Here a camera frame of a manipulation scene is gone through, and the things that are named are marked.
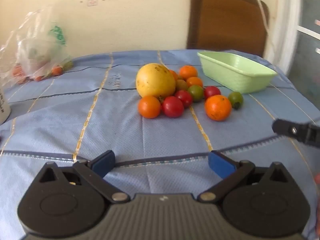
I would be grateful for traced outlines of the person's right hand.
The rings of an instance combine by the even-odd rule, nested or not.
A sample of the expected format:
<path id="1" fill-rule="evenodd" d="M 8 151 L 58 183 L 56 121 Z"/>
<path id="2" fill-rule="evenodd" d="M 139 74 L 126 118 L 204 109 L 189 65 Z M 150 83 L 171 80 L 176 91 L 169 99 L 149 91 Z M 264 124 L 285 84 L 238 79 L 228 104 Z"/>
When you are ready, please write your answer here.
<path id="1" fill-rule="evenodd" d="M 315 178 L 315 183 L 319 189 L 320 186 L 320 173 L 318 173 Z M 317 199 L 317 211 L 316 211 L 316 233 L 317 236 L 320 236 L 320 197 L 318 194 L 318 199 Z"/>

